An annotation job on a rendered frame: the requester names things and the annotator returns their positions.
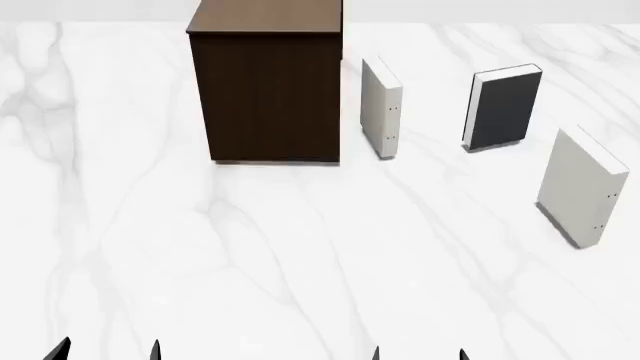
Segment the light grey standing book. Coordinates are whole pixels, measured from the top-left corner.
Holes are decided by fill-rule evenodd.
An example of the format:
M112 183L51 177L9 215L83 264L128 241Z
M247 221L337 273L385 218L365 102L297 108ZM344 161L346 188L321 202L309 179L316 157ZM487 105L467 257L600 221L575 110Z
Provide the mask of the light grey standing book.
M360 125L379 158L398 151L403 86L380 56L362 59Z
M536 205L575 248L597 245L629 169L578 125L558 129Z

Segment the black standing book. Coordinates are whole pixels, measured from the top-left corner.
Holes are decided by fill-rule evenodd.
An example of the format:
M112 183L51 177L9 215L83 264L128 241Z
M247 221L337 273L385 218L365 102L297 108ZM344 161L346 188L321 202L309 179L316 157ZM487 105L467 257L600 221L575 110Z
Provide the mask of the black standing book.
M473 152L517 143L527 134L543 71L525 64L473 75L462 143Z

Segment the dark brown wooden cabinet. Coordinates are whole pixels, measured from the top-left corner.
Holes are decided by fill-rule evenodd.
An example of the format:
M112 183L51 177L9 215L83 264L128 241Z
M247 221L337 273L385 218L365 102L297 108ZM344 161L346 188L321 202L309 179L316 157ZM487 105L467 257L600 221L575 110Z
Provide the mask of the dark brown wooden cabinet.
M218 163L340 160L344 0L201 0L189 36Z

